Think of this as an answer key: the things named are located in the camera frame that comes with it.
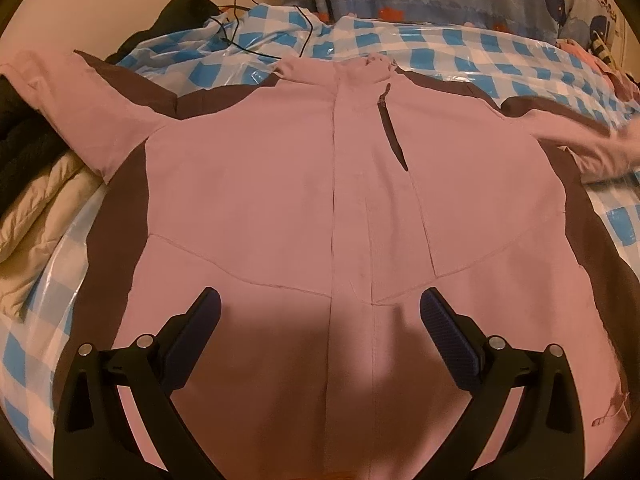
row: jacket zipper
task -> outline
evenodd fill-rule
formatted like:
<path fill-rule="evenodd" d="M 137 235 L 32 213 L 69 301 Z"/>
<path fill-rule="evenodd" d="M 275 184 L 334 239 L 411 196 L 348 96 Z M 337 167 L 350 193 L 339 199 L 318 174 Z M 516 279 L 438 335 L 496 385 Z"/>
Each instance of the jacket zipper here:
<path fill-rule="evenodd" d="M 402 165 L 405 171 L 409 171 L 406 166 L 406 160 L 404 160 L 404 153 L 402 147 L 396 137 L 396 131 L 394 130 L 393 123 L 391 122 L 391 116 L 389 110 L 386 108 L 386 95 L 391 90 L 391 83 L 386 84 L 385 92 L 378 98 L 378 111 L 380 112 L 380 120 L 382 120 L 382 127 L 385 129 L 386 138 L 389 141 L 391 150 L 394 152 L 398 162 Z"/>

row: brown side panel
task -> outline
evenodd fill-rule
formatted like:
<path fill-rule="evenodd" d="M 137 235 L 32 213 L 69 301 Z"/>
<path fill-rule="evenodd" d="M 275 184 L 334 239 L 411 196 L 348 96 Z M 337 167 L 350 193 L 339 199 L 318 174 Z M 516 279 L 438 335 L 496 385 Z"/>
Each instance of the brown side panel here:
<path fill-rule="evenodd" d="M 177 118 L 189 119 L 205 114 L 214 114 L 229 108 L 263 86 L 276 86 L 280 78 L 270 74 L 259 85 L 218 86 L 209 90 L 197 90 L 178 98 Z"/>
<path fill-rule="evenodd" d="M 530 110 L 542 110 L 555 115 L 560 115 L 598 132 L 602 136 L 609 136 L 609 127 L 593 118 L 582 115 L 568 106 L 556 101 L 538 96 L 509 97 L 502 102 L 500 111 L 507 117 L 522 117 Z"/>
<path fill-rule="evenodd" d="M 110 65 L 80 50 L 76 50 L 75 53 L 82 56 L 87 65 L 132 103 L 148 106 L 159 114 L 177 119 L 175 112 L 178 96 L 173 92 L 127 68 Z"/>
<path fill-rule="evenodd" d="M 596 307 L 626 374 L 631 402 L 640 402 L 640 283 L 620 258 L 593 210 L 573 157 L 540 142 L 566 193 L 566 238 L 591 279 Z"/>
<path fill-rule="evenodd" d="M 495 101 L 491 99 L 491 96 L 473 83 L 464 81 L 442 81 L 441 79 L 436 79 L 418 72 L 402 70 L 400 67 L 396 67 L 396 72 L 403 74 L 413 84 L 421 86 L 422 88 L 430 88 L 438 92 L 446 92 L 447 94 L 466 95 L 482 99 L 482 101 L 485 101 L 491 108 L 498 112 L 501 111 Z"/>
<path fill-rule="evenodd" d="M 57 410 L 66 375 L 78 347 L 91 342 L 110 349 L 127 306 L 133 272 L 146 244 L 149 190 L 145 145 L 124 161 L 86 239 L 89 267 L 73 308 L 71 334 L 53 379 Z"/>

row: pink cloth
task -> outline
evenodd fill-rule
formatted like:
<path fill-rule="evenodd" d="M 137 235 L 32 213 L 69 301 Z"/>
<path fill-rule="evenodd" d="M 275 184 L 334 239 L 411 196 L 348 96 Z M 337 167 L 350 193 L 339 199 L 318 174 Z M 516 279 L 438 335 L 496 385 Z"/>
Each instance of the pink cloth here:
<path fill-rule="evenodd" d="M 601 59 L 584 50 L 574 40 L 558 40 L 558 47 L 586 63 L 595 73 L 601 74 L 618 99 L 624 102 L 635 99 L 640 104 L 640 89 L 625 73 L 610 69 Z"/>
<path fill-rule="evenodd" d="M 620 396 L 619 363 L 536 137 L 561 138 L 583 171 L 610 175 L 640 160 L 638 124 L 603 137 L 548 112 L 510 120 L 482 99 L 416 86 L 383 56 L 286 59 L 276 72 L 276 86 L 231 108 L 174 121 L 76 55 L 0 65 L 106 178 L 147 138 L 149 236 L 115 345 L 156 333 L 213 286 L 222 320 L 173 399 L 229 480 L 410 480 L 469 399 L 420 321 L 420 295 L 437 286 L 486 334 L 564 347 L 591 470 L 626 422 L 591 425 Z M 408 171 L 376 106 L 389 83 Z"/>

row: blue and white checkered pattern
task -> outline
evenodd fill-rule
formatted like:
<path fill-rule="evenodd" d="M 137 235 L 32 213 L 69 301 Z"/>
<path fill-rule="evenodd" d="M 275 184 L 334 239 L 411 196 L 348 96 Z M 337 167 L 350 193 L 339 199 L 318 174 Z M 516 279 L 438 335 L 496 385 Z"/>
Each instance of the blue and white checkered pattern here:
<path fill-rule="evenodd" d="M 515 95 L 540 95 L 619 127 L 640 112 L 623 103 L 600 75 L 555 47 L 500 32 L 466 27 L 394 25 L 344 17 L 334 26 L 306 12 L 313 31 L 304 55 L 342 60 L 381 52 L 406 70 L 443 80 L 469 81 L 498 104 Z M 218 17 L 223 21 L 226 15 Z M 225 24 L 229 37 L 236 22 Z M 178 95 L 227 84 L 258 84 L 275 62 L 220 40 L 220 26 L 169 34 L 140 44 L 120 64 Z M 299 55 L 308 22 L 292 7 L 254 7 L 239 23 L 236 41 L 270 56 Z M 640 184 L 634 174 L 589 186 L 595 211 L 620 255 L 640 276 Z M 31 291 L 25 323 L 0 317 L 0 404 L 26 447 L 52 471 L 53 370 L 68 339 L 72 303 L 86 272 L 86 235 L 104 197 L 101 188 L 59 243 Z"/>
<path fill-rule="evenodd" d="M 53 372 L 68 340 L 73 301 L 87 269 L 86 236 L 105 192 L 106 186 L 96 191 L 58 243 L 31 290 L 24 323 L 0 316 L 0 406 L 51 475 Z"/>

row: metal screw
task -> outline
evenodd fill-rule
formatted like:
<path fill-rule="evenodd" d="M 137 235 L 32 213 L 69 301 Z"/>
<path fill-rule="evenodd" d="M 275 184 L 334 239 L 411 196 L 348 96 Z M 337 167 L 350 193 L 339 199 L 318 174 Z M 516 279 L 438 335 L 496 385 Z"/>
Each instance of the metal screw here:
<path fill-rule="evenodd" d="M 504 350 L 507 347 L 507 342 L 500 336 L 494 335 L 489 338 L 489 346 L 494 350 Z"/>
<path fill-rule="evenodd" d="M 564 350 L 562 350 L 560 345 L 551 345 L 549 347 L 549 352 L 555 357 L 562 357 L 564 355 Z"/>
<path fill-rule="evenodd" d="M 149 348 L 153 343 L 154 338 L 149 334 L 141 335 L 136 339 L 136 345 L 138 345 L 139 348 Z"/>
<path fill-rule="evenodd" d="M 91 350 L 93 350 L 94 347 L 91 345 L 91 343 L 84 343 L 79 349 L 78 349 L 78 353 L 81 356 L 87 356 L 91 353 Z"/>

